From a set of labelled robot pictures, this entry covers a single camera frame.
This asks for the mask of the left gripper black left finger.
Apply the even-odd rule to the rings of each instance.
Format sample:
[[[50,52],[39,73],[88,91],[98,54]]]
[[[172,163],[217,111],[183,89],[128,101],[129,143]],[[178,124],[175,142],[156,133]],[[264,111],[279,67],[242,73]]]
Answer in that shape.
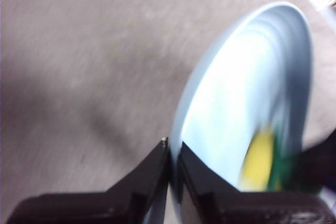
[[[169,145],[163,138],[108,190],[30,197],[7,223],[163,223],[168,183]]]

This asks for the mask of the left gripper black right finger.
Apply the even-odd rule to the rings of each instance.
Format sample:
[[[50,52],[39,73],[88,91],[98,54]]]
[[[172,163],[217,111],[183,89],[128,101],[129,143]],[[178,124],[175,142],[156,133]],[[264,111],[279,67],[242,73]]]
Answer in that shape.
[[[178,157],[182,223],[335,223],[318,196],[237,190],[183,144]]]

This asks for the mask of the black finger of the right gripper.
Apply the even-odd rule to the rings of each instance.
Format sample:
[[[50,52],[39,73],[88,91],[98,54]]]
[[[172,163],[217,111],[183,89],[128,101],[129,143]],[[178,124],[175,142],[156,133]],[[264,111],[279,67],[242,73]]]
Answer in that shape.
[[[335,191],[335,131],[299,155],[296,175],[308,189],[326,187]]]

